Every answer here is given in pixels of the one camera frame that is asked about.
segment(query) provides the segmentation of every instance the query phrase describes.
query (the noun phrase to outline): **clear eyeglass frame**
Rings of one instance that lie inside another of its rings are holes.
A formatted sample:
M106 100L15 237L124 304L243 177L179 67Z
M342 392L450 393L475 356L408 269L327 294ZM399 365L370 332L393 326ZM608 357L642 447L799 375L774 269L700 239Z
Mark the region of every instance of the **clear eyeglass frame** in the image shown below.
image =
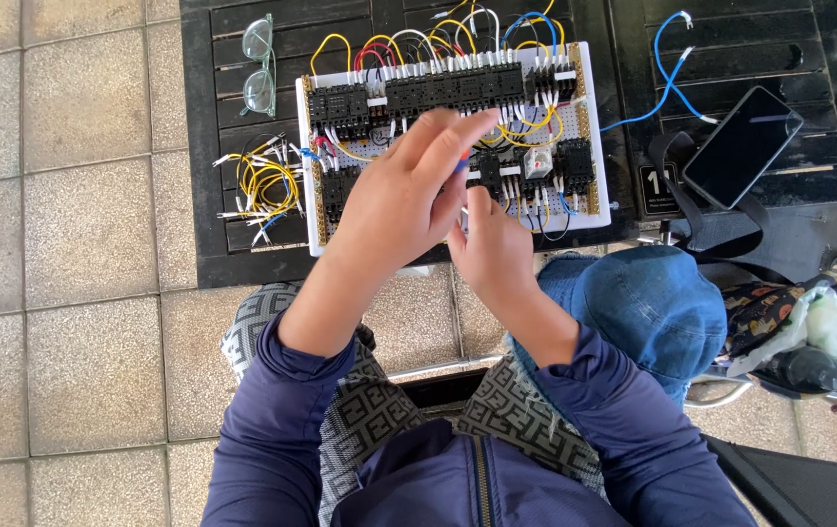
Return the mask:
M272 13L254 21L243 33L242 50L262 68L243 83L243 102L249 111L275 116L275 54L272 52Z

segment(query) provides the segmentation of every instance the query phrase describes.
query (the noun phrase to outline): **zipper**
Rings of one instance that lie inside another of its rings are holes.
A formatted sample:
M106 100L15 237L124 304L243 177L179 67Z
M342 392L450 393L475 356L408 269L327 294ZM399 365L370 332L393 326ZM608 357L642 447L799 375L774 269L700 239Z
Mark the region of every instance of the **zipper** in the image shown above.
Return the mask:
M476 482L478 485L478 506L480 527L493 527L493 504L490 499L490 481L487 479L487 458L483 441L474 436L474 461L477 465Z

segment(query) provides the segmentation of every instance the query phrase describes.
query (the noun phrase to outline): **smartphone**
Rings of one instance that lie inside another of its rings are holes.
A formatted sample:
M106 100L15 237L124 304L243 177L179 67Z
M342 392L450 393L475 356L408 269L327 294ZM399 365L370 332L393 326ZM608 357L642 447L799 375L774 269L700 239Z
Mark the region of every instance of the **smartphone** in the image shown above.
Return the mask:
M802 118L754 86L682 170L682 179L723 209L732 209L796 135Z

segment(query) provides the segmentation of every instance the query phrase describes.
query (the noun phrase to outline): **tile floor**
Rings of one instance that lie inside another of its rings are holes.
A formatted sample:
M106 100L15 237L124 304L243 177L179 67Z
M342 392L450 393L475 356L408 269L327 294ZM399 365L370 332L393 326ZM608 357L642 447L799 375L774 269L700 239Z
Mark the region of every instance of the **tile floor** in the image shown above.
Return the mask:
M0 527L199 522L235 388L216 343L251 289L195 289L177 5L0 0ZM388 370L501 349L449 266L366 322ZM689 414L837 461L818 402Z

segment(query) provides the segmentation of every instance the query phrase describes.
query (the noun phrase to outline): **blue bucket hat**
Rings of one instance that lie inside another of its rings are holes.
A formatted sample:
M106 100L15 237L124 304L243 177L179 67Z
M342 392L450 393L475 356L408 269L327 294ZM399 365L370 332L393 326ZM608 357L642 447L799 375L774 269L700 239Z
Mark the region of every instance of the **blue bucket hat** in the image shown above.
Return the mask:
M639 246L600 259L565 253L546 263L538 284L575 320L598 330L655 377L680 405L688 382L712 363L727 337L721 292L675 247ZM514 344L519 356L521 348Z

